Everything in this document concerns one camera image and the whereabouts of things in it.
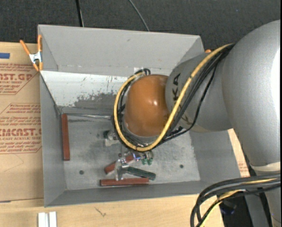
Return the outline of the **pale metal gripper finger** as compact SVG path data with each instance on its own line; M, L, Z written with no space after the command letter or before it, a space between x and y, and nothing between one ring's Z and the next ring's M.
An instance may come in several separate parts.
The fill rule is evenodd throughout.
M130 166L129 165L122 165L122 174L120 175L116 175L116 180L122 180L123 179L123 175L129 170Z
M122 160L122 159L118 159L118 160L115 162L114 173L115 173L116 175L122 174L122 163L123 163L123 160Z

